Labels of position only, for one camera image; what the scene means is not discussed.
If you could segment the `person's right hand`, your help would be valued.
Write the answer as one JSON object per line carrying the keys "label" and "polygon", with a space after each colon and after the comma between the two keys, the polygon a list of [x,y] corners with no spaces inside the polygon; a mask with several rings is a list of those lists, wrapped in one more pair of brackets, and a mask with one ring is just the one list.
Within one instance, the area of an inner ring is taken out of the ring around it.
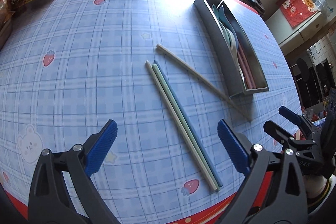
{"label": "person's right hand", "polygon": [[304,175],[303,182],[308,199],[314,199],[320,196],[325,191],[327,186],[327,179],[323,176]]}

